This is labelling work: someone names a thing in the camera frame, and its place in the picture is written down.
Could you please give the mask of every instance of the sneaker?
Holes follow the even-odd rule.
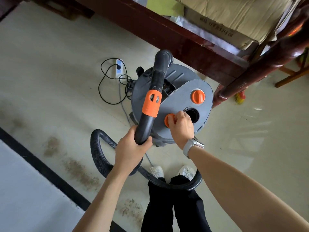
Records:
[[[156,178],[163,178],[164,172],[161,166],[154,166],[150,168],[151,174],[154,175]]]
[[[195,176],[195,170],[188,165],[184,165],[178,172],[177,175],[183,175],[188,178],[190,181]]]

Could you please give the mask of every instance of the beige tile floor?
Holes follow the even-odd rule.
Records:
[[[121,106],[108,105],[98,95],[99,66],[104,59],[119,57],[137,78],[136,68],[151,67],[157,51],[100,16],[72,22],[23,3],[0,23],[0,127],[92,201],[104,177],[91,158],[91,132],[100,128],[118,142],[129,128]],[[274,72],[249,87],[242,105],[230,99],[213,109],[197,137],[207,151],[309,220],[309,80],[305,76],[275,88],[274,82],[285,76]],[[218,85],[205,80],[213,89]],[[118,101],[117,83],[106,81],[101,91]],[[129,112],[129,100],[124,106]],[[104,143],[102,148],[113,163],[114,150]],[[152,147],[149,156],[167,179],[183,164],[193,165],[175,145]],[[142,165],[150,166],[147,159]],[[239,231],[204,182],[196,191],[213,231]],[[129,177],[114,221],[127,231],[139,231],[148,202],[146,179],[139,173]]]

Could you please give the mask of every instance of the floor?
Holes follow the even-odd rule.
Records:
[[[0,140],[0,223],[7,232],[68,232],[84,214]]]
[[[136,79],[136,68],[153,66],[157,51],[100,16],[69,21],[22,3],[0,23],[0,127],[92,201],[104,177],[91,158],[91,132],[100,128],[118,142],[129,129],[121,106],[108,105],[98,95],[100,64],[119,57]],[[213,90],[217,87],[200,76]],[[197,137],[208,152],[309,220],[309,80],[304,76],[281,88],[273,86],[286,76],[276,71],[246,90],[244,104],[230,99],[213,109]],[[109,101],[119,101],[116,82],[104,82],[101,92]],[[130,112],[129,100],[124,107]],[[114,150],[104,143],[102,148],[113,163]],[[168,180],[183,164],[194,166],[175,144],[152,147],[148,154]],[[146,158],[142,166],[150,166]],[[196,191],[213,231],[239,231],[204,182]],[[139,173],[129,177],[114,221],[126,231],[139,231],[148,202],[147,180]]]

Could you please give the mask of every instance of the black cable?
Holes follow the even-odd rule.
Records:
[[[125,73],[125,74],[122,74],[119,78],[111,78],[111,77],[109,77],[109,76],[107,75],[109,69],[110,69],[112,66],[116,66],[116,65],[117,65],[116,63],[115,63],[115,64],[112,64],[111,66],[109,66],[109,68],[106,70],[106,72],[104,72],[103,69],[102,69],[103,63],[105,63],[105,62],[108,61],[108,60],[112,60],[112,59],[118,59],[118,60],[120,60],[120,61],[123,63],[123,66],[125,67],[126,73]],[[128,91],[128,83],[129,83],[129,82],[132,82],[132,81],[134,81],[134,80],[128,75],[128,72],[127,72],[127,68],[126,68],[125,63],[124,63],[121,59],[119,59],[119,58],[108,58],[108,59],[104,60],[104,61],[101,63],[100,69],[101,69],[102,73],[104,74],[102,80],[100,81],[100,83],[99,83],[99,85],[98,85],[98,93],[99,93],[100,97],[102,98],[102,100],[103,100],[104,102],[106,102],[107,104],[110,104],[110,105],[117,105],[117,104],[120,104],[120,103],[121,103],[123,100],[125,100],[126,98],[128,98],[129,100],[131,100],[131,99],[130,99],[131,95],[128,95],[128,93],[129,93],[129,91]],[[111,80],[119,80],[119,83],[120,83],[120,84],[125,85],[125,96],[124,96],[124,98],[121,98],[119,102],[117,102],[117,103],[110,103],[110,102],[106,101],[106,100],[102,97],[102,94],[101,94],[101,92],[100,92],[100,85],[101,85],[101,83],[102,83],[102,81],[104,80],[105,77],[107,77],[107,78],[109,78],[109,79],[111,79]],[[126,83],[126,84],[122,83],[122,82],[121,82],[122,79],[126,80],[127,83]]]

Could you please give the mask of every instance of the black corrugated hose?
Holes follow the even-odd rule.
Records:
[[[95,166],[97,167],[98,171],[106,178],[107,175],[113,168],[113,165],[109,163],[102,152],[100,138],[102,138],[106,143],[108,143],[112,148],[116,148],[117,143],[115,143],[104,131],[101,129],[96,129],[92,132],[90,137],[90,148],[93,161],[95,162]],[[158,187],[166,188],[166,189],[174,189],[174,190],[186,190],[190,191],[197,187],[202,181],[202,175],[197,170],[194,178],[183,185],[172,185],[165,183],[156,177],[154,177],[151,173],[149,173],[146,169],[141,166],[141,162],[135,167],[135,169],[130,173],[133,175],[137,171],[141,173],[146,179],[148,179],[151,183]]]

